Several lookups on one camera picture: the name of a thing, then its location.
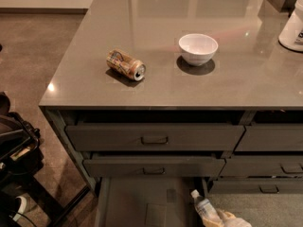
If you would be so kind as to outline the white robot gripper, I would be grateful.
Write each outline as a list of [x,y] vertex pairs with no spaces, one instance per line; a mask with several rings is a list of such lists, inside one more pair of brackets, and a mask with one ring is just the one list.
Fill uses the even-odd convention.
[[[236,218],[236,216],[228,211],[222,209],[217,210],[218,215],[223,220],[224,227],[252,227],[252,225],[243,218]],[[219,222],[202,218],[204,227],[222,227]]]

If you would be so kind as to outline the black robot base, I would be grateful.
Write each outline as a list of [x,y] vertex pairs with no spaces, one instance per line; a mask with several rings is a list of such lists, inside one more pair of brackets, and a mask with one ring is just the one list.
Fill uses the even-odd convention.
[[[1,182],[9,180],[30,188],[32,174],[41,159],[40,130],[35,129],[21,115],[10,110],[9,97],[0,93],[0,163]],[[0,192],[0,227],[20,227],[17,223],[25,216],[27,199]]]

